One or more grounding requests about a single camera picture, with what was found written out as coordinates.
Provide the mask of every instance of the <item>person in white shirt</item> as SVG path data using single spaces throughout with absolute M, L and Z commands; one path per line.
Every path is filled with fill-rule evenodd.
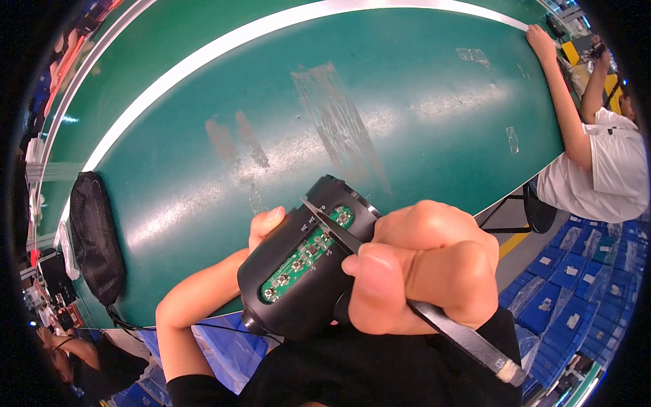
M 542 202 L 582 218 L 609 223 L 637 218 L 649 205 L 646 149 L 629 96 L 619 100 L 622 115 L 602 107 L 610 53 L 603 52 L 594 64 L 581 101 L 583 123 L 552 39 L 530 25 L 527 40 L 545 72 L 565 146 L 530 187 Z

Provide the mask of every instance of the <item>finger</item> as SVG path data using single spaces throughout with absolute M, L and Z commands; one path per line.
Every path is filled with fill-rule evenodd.
M 401 219 L 413 208 L 412 206 L 407 206 L 391 212 L 390 214 L 379 218 L 375 222 L 375 231 L 378 231 L 383 228 L 392 228 L 393 225 L 400 223 Z
M 420 201 L 400 222 L 376 228 L 373 242 L 431 250 L 468 240 L 480 229 L 470 214 L 434 201 Z
M 495 266 L 485 247 L 470 240 L 416 255 L 405 291 L 407 298 L 438 305 L 450 318 L 473 329 L 497 308 Z
M 249 249 L 255 250 L 273 229 L 281 224 L 285 216 L 282 206 L 256 215 L 251 221 L 251 234 L 249 235 Z
M 409 307 L 404 294 L 404 274 L 395 247 L 365 244 L 348 306 L 351 323 L 372 335 L 425 335 L 435 333 Z
M 344 273 L 355 277 L 359 269 L 359 257 L 357 255 L 348 256 L 341 262 L 341 270 Z

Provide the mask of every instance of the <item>hand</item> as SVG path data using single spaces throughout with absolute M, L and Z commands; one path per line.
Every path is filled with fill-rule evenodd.
M 421 201 L 375 224 L 371 243 L 342 263 L 355 277 L 348 314 L 360 331 L 422 335 L 435 331 L 406 298 L 442 307 L 477 329 L 497 309 L 497 240 L 475 219 L 443 203 Z
M 556 63 L 558 57 L 556 44 L 538 24 L 529 26 L 527 41 L 529 41 L 529 45 L 533 48 L 541 64 Z
M 608 69 L 610 69 L 610 62 L 610 49 L 606 48 L 602 54 L 594 61 L 594 65 L 596 68 L 601 68 L 608 71 Z
M 43 341 L 43 347 L 45 349 L 54 349 L 54 334 L 49 331 L 49 329 L 45 327 L 41 327 L 38 329 L 38 337 L 41 338 L 41 341 Z
M 251 221 L 251 234 L 249 235 L 249 254 L 252 253 L 262 240 L 273 229 L 276 229 L 281 224 L 285 216 L 285 211 L 282 206 L 278 206 L 269 212 L 262 212 L 257 214 Z

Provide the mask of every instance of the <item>person's arm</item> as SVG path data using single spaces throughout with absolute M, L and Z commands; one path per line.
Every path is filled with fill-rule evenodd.
M 54 89 L 56 89 L 57 84 L 61 79 L 61 74 L 62 74 L 61 70 L 63 69 L 64 66 L 66 66 L 66 62 L 72 56 L 72 53 L 74 52 L 77 46 L 78 39 L 79 38 L 77 35 L 77 29 L 73 29 L 72 31 L 70 31 L 70 34 L 68 35 L 68 49 L 66 50 L 66 53 L 63 54 L 63 57 L 61 58 L 61 62 L 59 62 L 58 64 L 53 63 L 52 65 L 50 65 L 49 72 L 52 77 L 50 92 L 53 92 Z
M 592 171 L 590 138 L 583 131 L 581 118 L 556 62 L 556 45 L 549 35 L 537 25 L 529 26 L 527 40 L 538 56 L 545 78 L 547 78 L 554 110 L 561 128 L 565 154 L 582 169 Z
M 72 31 L 70 31 L 70 34 L 68 34 L 68 49 L 66 50 L 66 53 L 63 54 L 63 58 L 61 58 L 61 62 L 59 63 L 59 68 L 66 65 L 66 62 L 68 62 L 68 59 L 70 59 L 72 53 L 77 47 L 78 40 L 79 40 L 79 36 L 77 35 L 77 29 L 73 29 Z
M 283 218 L 282 207 L 253 218 L 248 249 L 237 251 L 215 266 L 189 276 L 167 293 L 158 304 L 158 348 L 168 382 L 189 374 L 214 376 L 190 327 L 240 293 L 238 269 L 249 253 Z
M 38 330 L 38 336 L 43 340 L 43 345 L 48 349 L 61 349 L 76 355 L 93 369 L 100 370 L 100 360 L 97 356 L 95 346 L 83 339 L 58 336 L 52 334 L 46 328 Z
M 596 124 L 595 114 L 603 105 L 603 87 L 608 69 L 610 69 L 610 52 L 607 49 L 599 59 L 594 61 L 594 70 L 581 99 L 581 116 L 586 124 Z

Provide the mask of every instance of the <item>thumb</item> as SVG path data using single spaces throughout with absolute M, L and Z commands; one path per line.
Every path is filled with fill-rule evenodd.
M 348 315 L 359 330 L 373 335 L 390 332 L 405 306 L 404 278 L 393 248 L 366 243 L 359 248 Z

